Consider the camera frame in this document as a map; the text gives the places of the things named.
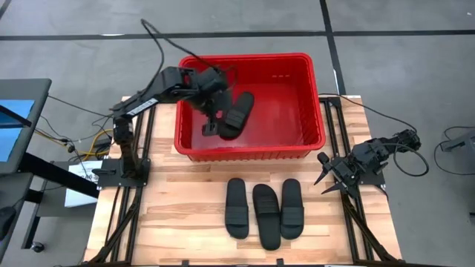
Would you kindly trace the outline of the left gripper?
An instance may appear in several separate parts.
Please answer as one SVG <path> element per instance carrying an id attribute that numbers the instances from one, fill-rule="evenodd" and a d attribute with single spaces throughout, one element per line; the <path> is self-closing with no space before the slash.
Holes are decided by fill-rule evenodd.
<path id="1" fill-rule="evenodd" d="M 195 76 L 197 91 L 189 97 L 191 106 L 206 115 L 202 135 L 218 134 L 219 122 L 223 122 L 232 105 L 232 96 L 226 74 L 214 68 L 207 68 Z"/>

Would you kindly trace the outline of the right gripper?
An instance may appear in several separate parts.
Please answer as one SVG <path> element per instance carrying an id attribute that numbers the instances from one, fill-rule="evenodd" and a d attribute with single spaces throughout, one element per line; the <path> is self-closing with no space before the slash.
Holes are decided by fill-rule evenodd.
<path id="1" fill-rule="evenodd" d="M 315 185 L 330 172 L 330 158 L 324 152 L 321 152 L 317 155 L 317 159 L 322 165 L 322 171 L 314 182 Z M 347 157 L 335 157 L 332 160 L 332 172 L 337 181 L 334 185 L 324 190 L 323 194 L 331 191 L 342 191 L 351 197 L 358 197 L 359 165 L 367 165 L 367 162 L 352 154 Z"/>

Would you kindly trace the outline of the black rubber slide sandal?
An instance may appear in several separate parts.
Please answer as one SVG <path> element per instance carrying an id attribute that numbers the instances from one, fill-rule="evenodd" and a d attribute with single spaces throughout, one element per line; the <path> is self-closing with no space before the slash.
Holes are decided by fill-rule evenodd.
<path id="1" fill-rule="evenodd" d="M 252 201 L 262 247 L 275 251 L 281 246 L 280 208 L 274 190 L 257 184 L 252 191 Z"/>
<path id="2" fill-rule="evenodd" d="M 221 139 L 237 139 L 243 132 L 250 113 L 254 106 L 255 98 L 249 92 L 244 92 L 236 99 L 224 113 L 218 123 L 218 136 Z"/>
<path id="3" fill-rule="evenodd" d="M 248 237 L 249 206 L 245 182 L 241 178 L 231 178 L 227 183 L 225 227 L 235 239 L 243 240 Z"/>
<path id="4" fill-rule="evenodd" d="M 303 230 L 304 205 L 301 184 L 296 179 L 286 179 L 281 193 L 281 236 L 286 240 L 294 240 Z"/>

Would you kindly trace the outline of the red plastic bin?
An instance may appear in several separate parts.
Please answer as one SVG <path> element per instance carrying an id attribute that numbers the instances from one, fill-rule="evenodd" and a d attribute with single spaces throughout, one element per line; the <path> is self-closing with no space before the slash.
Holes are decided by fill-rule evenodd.
<path id="1" fill-rule="evenodd" d="M 177 103 L 174 146 L 194 162 L 303 158 L 324 146 L 325 133 L 313 62 L 305 53 L 205 56 L 228 69 L 232 98 L 252 93 L 254 107 L 234 140 L 203 136 L 206 116 Z"/>

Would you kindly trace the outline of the white paper sheet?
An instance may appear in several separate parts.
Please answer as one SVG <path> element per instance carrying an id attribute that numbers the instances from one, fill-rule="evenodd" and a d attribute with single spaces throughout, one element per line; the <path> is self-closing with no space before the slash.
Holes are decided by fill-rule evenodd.
<path id="1" fill-rule="evenodd" d="M 92 172 L 93 169 L 100 169 L 102 167 L 102 161 L 87 161 L 75 165 L 70 165 L 68 171 L 86 179 L 89 182 L 98 183 L 99 177 Z M 90 197 L 86 194 L 79 193 L 71 189 L 67 189 L 65 192 L 64 207 L 73 208 L 81 205 L 88 205 L 97 202 L 96 197 Z"/>

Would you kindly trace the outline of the black monitor stand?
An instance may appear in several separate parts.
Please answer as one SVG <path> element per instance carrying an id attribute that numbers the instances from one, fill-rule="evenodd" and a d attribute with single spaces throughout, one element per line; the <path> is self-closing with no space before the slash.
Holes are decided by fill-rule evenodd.
<path id="1" fill-rule="evenodd" d="M 31 173 L 44 180 L 38 191 L 29 189 L 25 200 L 33 203 L 33 215 L 28 224 L 22 249 L 30 249 L 40 219 L 42 217 L 74 217 L 74 211 L 64 207 L 67 189 L 78 191 L 90 197 L 98 197 L 99 191 L 94 182 L 89 182 L 68 171 L 71 162 L 47 162 L 26 153 L 19 165 L 22 173 Z"/>

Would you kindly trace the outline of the monitor with blue screen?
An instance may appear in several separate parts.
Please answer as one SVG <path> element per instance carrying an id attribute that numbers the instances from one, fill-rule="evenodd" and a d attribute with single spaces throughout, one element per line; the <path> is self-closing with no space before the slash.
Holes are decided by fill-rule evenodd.
<path id="1" fill-rule="evenodd" d="M 1 100 L 31 100 L 28 115 L 25 117 L 31 122 L 30 127 L 22 128 L 14 145 L 11 145 L 9 156 L 6 150 L 1 148 L 4 138 L 0 138 L 0 174 L 17 172 L 22 157 L 27 150 L 35 127 L 39 121 L 42 109 L 51 86 L 51 79 L 0 79 L 0 105 Z"/>

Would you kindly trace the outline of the grey side desk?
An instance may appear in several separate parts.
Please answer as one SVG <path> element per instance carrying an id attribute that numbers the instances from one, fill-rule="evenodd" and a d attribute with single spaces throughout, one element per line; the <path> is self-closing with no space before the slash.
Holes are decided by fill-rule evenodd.
<path id="1" fill-rule="evenodd" d="M 5 207 L 15 209 L 11 224 L 8 227 L 1 226 L 0 224 L 0 233 L 6 230 L 3 240 L 0 240 L 0 263 L 10 244 L 14 228 L 24 204 L 24 197 L 30 189 L 32 180 L 33 175 L 31 173 L 0 174 L 0 209 Z"/>

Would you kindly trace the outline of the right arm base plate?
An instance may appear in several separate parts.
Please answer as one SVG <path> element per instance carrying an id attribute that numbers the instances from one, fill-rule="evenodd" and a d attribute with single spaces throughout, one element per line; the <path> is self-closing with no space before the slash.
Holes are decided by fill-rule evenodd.
<path id="1" fill-rule="evenodd" d="M 373 163 L 370 165 L 359 165 L 358 184 L 360 185 L 384 185 L 385 180 L 382 170 L 387 166 L 387 162 Z"/>

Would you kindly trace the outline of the right black aluminium frame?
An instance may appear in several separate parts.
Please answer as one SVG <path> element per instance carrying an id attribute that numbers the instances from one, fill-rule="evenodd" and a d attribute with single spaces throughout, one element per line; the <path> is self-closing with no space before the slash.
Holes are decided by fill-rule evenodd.
<path id="1" fill-rule="evenodd" d="M 335 132 L 335 126 L 333 121 L 332 109 L 335 109 L 339 129 L 341 132 L 341 139 L 343 143 L 343 149 L 345 155 L 350 153 L 350 143 L 347 135 L 347 129 L 344 121 L 343 110 L 341 106 L 341 101 L 335 97 L 324 97 L 320 99 L 320 103 L 324 105 L 324 113 L 327 120 L 327 127 L 330 135 L 330 144 L 332 147 L 333 157 L 340 156 L 338 148 L 338 140 Z M 341 191 L 341 204 L 343 207 L 344 213 L 344 222 L 347 229 L 347 236 L 350 246 L 350 253 L 352 261 L 356 265 L 366 265 L 366 266 L 380 266 L 383 262 L 387 263 L 398 263 L 399 260 L 391 255 L 386 248 L 377 240 L 376 236 L 371 232 L 367 226 L 367 221 L 364 213 L 363 202 L 361 198 L 361 193 L 359 191 L 359 196 L 353 199 L 348 194 L 345 194 Z M 356 239 L 356 231 L 354 227 L 357 226 L 360 229 L 364 252 L 366 258 L 362 260 L 359 257 L 358 253 L 358 243 Z"/>

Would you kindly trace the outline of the black aluminium frame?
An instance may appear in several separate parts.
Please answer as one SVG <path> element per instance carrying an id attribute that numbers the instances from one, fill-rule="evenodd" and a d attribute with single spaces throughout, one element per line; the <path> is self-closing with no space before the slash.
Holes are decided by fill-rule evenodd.
<path id="1" fill-rule="evenodd" d="M 335 109 L 339 129 L 341 132 L 341 139 L 343 143 L 343 149 L 345 155 L 350 153 L 350 143 L 347 135 L 347 129 L 344 121 L 343 110 L 341 106 L 341 101 L 335 97 L 324 97 L 320 99 L 320 103 L 324 105 L 324 113 L 327 120 L 327 127 L 330 135 L 330 144 L 332 147 L 333 157 L 340 156 L 338 148 L 338 140 L 335 132 L 335 126 L 333 121 L 332 109 Z M 367 226 L 367 221 L 364 213 L 363 202 L 361 198 L 361 193 L 359 191 L 359 196 L 353 199 L 348 194 L 345 194 L 341 191 L 341 204 L 343 207 L 344 213 L 344 222 L 347 229 L 347 236 L 350 246 L 350 253 L 352 261 L 356 265 L 366 265 L 366 266 L 380 266 L 383 262 L 387 263 L 398 263 L 399 260 L 391 255 L 386 248 L 377 240 L 376 236 L 371 232 Z M 356 239 L 356 231 L 354 227 L 357 226 L 360 229 L 364 252 L 366 258 L 362 260 L 359 257 L 358 253 L 358 243 Z"/>
<path id="2" fill-rule="evenodd" d="M 135 116 L 132 120 L 133 146 L 141 160 L 149 159 L 156 105 Z M 106 240 L 96 256 L 84 267 L 131 267 L 134 244 L 137 238 L 138 219 L 142 204 L 143 187 L 116 187 L 123 191 L 119 215 L 114 231 L 106 233 Z"/>

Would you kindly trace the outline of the left black aluminium frame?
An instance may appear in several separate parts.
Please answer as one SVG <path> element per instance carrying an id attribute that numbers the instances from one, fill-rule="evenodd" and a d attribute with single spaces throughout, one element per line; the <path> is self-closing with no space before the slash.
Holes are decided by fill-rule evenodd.
<path id="1" fill-rule="evenodd" d="M 141 160 L 149 159 L 156 105 L 135 116 L 132 120 L 133 146 Z M 137 238 L 138 219 L 142 204 L 143 187 L 116 187 L 123 191 L 119 215 L 114 231 L 106 233 L 106 240 L 96 256 L 84 267 L 131 267 L 134 244 Z"/>

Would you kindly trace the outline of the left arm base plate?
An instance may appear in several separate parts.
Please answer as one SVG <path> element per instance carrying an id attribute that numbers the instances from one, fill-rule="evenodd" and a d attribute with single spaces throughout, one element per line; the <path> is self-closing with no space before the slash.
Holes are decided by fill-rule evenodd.
<path id="1" fill-rule="evenodd" d="M 151 170 L 151 160 L 139 160 L 140 167 L 137 175 L 130 177 L 125 172 L 122 159 L 105 159 L 100 168 L 95 168 L 92 172 L 98 176 L 97 185 L 100 188 L 107 187 L 143 187 L 148 184 L 148 177 Z"/>

